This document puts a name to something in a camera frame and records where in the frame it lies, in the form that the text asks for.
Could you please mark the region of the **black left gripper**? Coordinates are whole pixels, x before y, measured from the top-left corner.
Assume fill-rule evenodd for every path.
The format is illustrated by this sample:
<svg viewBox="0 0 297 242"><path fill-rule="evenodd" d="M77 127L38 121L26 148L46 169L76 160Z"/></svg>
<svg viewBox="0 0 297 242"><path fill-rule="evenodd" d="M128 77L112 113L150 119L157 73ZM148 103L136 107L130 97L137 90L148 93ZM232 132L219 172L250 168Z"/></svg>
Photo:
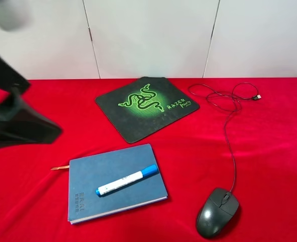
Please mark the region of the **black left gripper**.
<svg viewBox="0 0 297 242"><path fill-rule="evenodd" d="M62 134L53 121L30 107L17 88L0 103L0 148L51 144Z"/></svg>

